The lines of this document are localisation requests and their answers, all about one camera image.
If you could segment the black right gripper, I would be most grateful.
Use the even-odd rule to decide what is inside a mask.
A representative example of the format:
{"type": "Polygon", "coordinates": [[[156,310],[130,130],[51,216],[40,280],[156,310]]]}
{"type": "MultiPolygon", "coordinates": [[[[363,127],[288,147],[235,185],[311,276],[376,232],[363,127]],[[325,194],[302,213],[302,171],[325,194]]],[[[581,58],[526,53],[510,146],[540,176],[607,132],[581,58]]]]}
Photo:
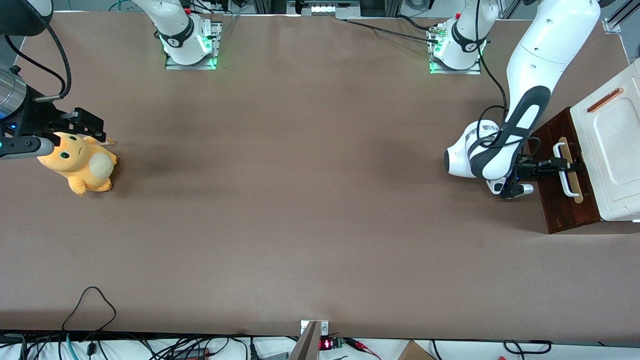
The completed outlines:
{"type": "MultiPolygon", "coordinates": [[[[71,129],[70,123],[62,118],[64,114],[52,102],[35,102],[35,96],[41,93],[31,86],[26,86],[25,98],[11,114],[1,116],[2,137],[39,136],[44,133],[77,132],[71,129]]],[[[102,118],[81,107],[74,108],[74,129],[82,132],[82,138],[90,144],[105,144],[107,136],[102,118]]]]}

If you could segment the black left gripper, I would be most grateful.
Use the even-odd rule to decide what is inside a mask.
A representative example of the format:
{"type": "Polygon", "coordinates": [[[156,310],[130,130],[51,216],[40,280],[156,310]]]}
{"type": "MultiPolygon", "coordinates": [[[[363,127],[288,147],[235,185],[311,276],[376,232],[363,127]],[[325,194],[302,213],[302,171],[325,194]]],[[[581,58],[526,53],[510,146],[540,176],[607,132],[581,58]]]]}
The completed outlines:
{"type": "Polygon", "coordinates": [[[528,156],[517,156],[514,164],[514,177],[516,180],[540,178],[551,174],[574,173],[581,170],[580,161],[571,162],[562,157],[547,157],[533,159],[528,156]]]}

